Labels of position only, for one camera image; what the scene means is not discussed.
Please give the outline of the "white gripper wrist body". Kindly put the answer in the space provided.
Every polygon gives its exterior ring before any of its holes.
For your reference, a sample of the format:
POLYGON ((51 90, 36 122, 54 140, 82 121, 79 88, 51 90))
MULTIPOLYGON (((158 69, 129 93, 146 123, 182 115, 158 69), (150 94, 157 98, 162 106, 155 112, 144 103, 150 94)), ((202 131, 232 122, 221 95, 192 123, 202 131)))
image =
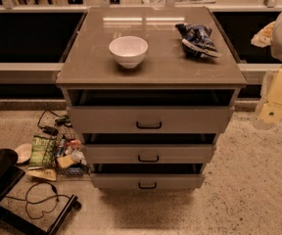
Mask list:
POLYGON ((264 103, 282 108, 282 66, 277 71, 268 71, 262 81, 260 91, 264 103))

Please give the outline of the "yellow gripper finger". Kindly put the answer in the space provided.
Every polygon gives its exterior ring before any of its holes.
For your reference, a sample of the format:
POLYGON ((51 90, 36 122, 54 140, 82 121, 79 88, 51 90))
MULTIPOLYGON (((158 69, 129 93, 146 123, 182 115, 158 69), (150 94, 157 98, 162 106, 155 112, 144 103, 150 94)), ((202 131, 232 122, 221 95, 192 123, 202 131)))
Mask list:
POLYGON ((255 110, 253 126, 267 130, 273 128, 282 119, 282 104, 259 101, 255 110))

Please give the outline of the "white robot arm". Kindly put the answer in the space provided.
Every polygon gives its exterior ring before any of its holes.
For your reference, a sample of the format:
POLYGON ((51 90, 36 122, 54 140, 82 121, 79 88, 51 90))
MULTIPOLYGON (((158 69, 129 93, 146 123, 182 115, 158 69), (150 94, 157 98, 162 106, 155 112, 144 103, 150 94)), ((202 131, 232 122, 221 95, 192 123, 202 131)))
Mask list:
MULTIPOLYGON (((282 13, 275 22, 261 29, 251 40, 257 47, 271 47, 271 56, 282 63, 282 13)), ((253 125, 257 129, 270 129, 282 118, 282 66, 268 71, 263 80, 253 125)))

